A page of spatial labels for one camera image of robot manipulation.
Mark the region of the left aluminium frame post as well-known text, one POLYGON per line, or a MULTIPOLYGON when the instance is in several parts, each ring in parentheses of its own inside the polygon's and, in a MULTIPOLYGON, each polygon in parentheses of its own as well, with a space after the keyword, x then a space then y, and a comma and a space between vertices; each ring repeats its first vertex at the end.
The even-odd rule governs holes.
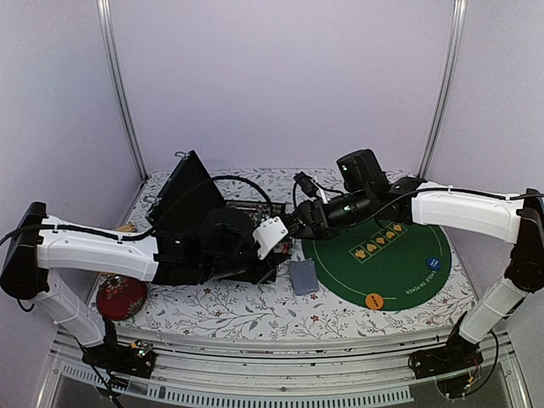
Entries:
POLYGON ((127 139, 129 153, 132 157, 139 179, 141 182, 144 182, 149 175, 133 124, 127 91, 122 77, 122 68, 117 50, 115 29, 111 14, 111 2, 108 0, 97 0, 96 5, 101 35, 105 48, 105 55, 110 70, 110 77, 116 96, 116 103, 120 113, 122 126, 127 139))

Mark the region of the blue small blind button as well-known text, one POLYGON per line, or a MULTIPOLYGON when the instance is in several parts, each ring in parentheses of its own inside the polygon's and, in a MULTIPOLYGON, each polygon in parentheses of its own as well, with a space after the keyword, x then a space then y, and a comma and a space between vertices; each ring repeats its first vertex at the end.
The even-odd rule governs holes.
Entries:
POLYGON ((428 258, 426 260, 426 265, 432 271, 438 271, 442 268, 442 263, 439 258, 428 258))

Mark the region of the right aluminium frame post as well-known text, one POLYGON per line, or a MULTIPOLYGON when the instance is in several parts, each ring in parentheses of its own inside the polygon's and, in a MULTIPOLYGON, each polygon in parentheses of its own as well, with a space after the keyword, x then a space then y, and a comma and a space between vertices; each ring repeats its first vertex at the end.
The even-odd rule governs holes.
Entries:
POLYGON ((450 34, 445 55, 445 64, 439 86, 438 97, 433 111, 426 144, 420 161, 417 177, 425 179, 428 176, 434 154, 439 144, 439 136, 445 118, 445 113, 451 93, 456 65, 462 45, 464 22, 467 12, 466 0, 455 0, 450 22, 450 34))

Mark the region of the orange big blind button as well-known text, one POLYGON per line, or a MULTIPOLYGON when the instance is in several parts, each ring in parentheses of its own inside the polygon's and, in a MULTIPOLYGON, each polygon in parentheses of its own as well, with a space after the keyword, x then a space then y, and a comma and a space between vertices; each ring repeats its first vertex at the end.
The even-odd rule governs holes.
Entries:
POLYGON ((381 310, 384 303, 384 298, 377 293, 370 293, 365 297, 365 305, 368 309, 381 310))

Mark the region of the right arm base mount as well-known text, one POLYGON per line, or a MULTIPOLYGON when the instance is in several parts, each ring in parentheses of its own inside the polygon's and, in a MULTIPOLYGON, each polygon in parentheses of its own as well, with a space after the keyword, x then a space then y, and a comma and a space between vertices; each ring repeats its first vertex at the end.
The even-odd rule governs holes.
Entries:
POLYGON ((411 353, 408 366, 416 379, 447 375, 435 385, 443 396, 454 400, 468 394, 483 361, 478 344, 452 335, 443 346, 411 353))

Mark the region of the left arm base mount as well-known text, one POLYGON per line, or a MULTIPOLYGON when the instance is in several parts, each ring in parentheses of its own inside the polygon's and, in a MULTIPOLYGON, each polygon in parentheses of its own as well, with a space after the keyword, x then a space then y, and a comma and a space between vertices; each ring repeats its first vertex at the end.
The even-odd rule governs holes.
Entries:
POLYGON ((96 368, 132 377, 150 379, 156 363, 152 343, 136 340, 129 345, 117 341, 82 348, 82 361, 96 368))

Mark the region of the front aluminium rail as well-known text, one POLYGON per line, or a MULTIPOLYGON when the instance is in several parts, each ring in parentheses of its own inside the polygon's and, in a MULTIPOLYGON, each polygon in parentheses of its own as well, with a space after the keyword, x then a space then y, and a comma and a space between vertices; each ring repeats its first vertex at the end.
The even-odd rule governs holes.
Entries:
POLYGON ((419 378, 412 353, 445 343, 447 330, 330 340, 240 340, 119 328, 122 343, 153 344, 150 378, 124 377, 125 407, 534 407, 504 331, 480 346, 475 391, 447 399, 419 378))

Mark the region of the floral tablecloth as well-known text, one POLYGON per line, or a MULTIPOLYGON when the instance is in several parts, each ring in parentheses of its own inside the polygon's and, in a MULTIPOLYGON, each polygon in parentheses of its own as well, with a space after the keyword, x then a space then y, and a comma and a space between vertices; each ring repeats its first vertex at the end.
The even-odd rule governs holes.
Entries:
MULTIPOLYGON (((291 261, 307 259, 302 241, 293 243, 291 261)), ((197 286, 148 285, 141 310, 118 321, 116 331, 124 327, 192 337, 270 341, 386 336, 436 329, 449 332, 476 303, 451 243, 450 249, 452 265, 445 286, 413 309, 394 312, 361 307, 341 299, 319 279, 318 292, 296 296, 289 263, 282 263, 275 281, 262 285, 234 280, 210 280, 197 286)))

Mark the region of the black poker chip case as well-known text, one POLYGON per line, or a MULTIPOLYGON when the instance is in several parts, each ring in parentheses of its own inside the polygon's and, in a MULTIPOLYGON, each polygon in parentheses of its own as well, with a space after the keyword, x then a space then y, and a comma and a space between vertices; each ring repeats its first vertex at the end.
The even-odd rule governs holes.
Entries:
MULTIPOLYGON (((225 199, 192 150, 174 168, 146 219, 153 228, 153 237, 158 230, 189 232, 196 230, 211 210, 225 207, 237 208, 249 215, 254 223, 253 230, 265 219, 280 216, 286 210, 283 203, 225 199)), ((293 249, 293 241, 285 238, 269 255, 279 255, 282 264, 292 255, 293 249)))

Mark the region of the blue playing card deck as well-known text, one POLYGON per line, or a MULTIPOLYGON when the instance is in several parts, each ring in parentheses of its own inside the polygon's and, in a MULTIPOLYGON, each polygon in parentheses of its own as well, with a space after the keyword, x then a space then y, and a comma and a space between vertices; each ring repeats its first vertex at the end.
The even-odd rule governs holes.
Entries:
POLYGON ((296 296, 313 294, 319 290, 315 263, 312 259, 291 261, 288 266, 292 288, 296 296))

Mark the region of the red embroidered round cushion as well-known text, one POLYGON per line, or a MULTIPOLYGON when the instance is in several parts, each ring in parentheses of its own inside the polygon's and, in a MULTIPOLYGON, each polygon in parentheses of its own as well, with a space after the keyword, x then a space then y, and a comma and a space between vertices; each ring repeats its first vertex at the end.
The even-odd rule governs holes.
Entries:
POLYGON ((114 275, 99 287, 96 308, 108 320, 127 320, 141 310, 147 294, 148 287, 143 281, 114 275))

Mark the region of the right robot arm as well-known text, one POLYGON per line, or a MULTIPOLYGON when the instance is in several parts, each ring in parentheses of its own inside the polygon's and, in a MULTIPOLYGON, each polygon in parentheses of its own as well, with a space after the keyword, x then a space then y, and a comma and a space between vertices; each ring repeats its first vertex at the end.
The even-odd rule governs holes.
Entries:
POLYGON ((489 287, 457 323, 439 363, 456 371, 471 359, 479 343, 531 293, 543 288, 543 195, 528 189, 501 195, 402 177, 390 182, 372 150, 357 150, 337 160, 344 193, 326 201, 317 182, 306 173, 294 177, 294 190, 307 201, 295 214, 307 239, 328 239, 370 219, 402 224, 438 225, 488 235, 513 249, 503 277, 489 287))

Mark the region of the aluminium frame post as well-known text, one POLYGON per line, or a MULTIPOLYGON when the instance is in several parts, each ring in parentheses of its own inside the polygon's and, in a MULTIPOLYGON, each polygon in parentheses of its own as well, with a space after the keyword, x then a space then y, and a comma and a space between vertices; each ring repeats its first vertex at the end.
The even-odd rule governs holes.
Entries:
POLYGON ((139 179, 141 182, 144 182, 149 175, 133 124, 127 91, 122 77, 122 68, 117 50, 115 29, 111 14, 111 2, 108 0, 97 0, 96 5, 101 35, 105 48, 105 55, 110 70, 110 77, 116 96, 116 103, 120 113, 122 126, 127 139, 129 153, 132 157, 139 179))
POLYGON ((445 113, 451 93, 456 65, 462 45, 464 22, 467 12, 466 0, 455 0, 450 22, 450 34, 445 55, 445 64, 439 86, 438 97, 433 111, 426 144, 420 161, 417 177, 425 179, 428 176, 434 154, 439 144, 439 136, 445 118, 445 113))

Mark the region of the green poker felt mat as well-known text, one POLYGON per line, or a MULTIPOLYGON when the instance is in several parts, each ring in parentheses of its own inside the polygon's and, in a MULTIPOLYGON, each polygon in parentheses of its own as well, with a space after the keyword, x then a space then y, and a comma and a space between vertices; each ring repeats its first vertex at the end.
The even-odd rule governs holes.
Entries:
POLYGON ((450 243, 437 226, 371 220, 330 241, 303 240, 302 249, 329 291, 361 307, 366 307, 368 294, 377 293, 385 300, 382 311, 426 303, 451 273, 450 243), (430 270, 428 258, 439 258, 442 268, 430 270))

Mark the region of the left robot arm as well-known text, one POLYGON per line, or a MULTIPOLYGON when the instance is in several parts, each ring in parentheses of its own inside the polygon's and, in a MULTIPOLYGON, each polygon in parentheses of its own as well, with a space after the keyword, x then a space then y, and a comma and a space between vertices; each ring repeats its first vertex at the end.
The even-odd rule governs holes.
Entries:
POLYGON ((273 271, 273 248, 288 235, 278 217, 259 226, 241 210, 210 211, 194 232, 148 229, 142 234, 93 229, 50 216, 33 202, 9 243, 1 288, 12 298, 34 300, 109 369, 126 362, 125 348, 107 323, 60 279, 58 269, 122 275, 156 285, 199 285, 247 274, 260 282, 273 271))

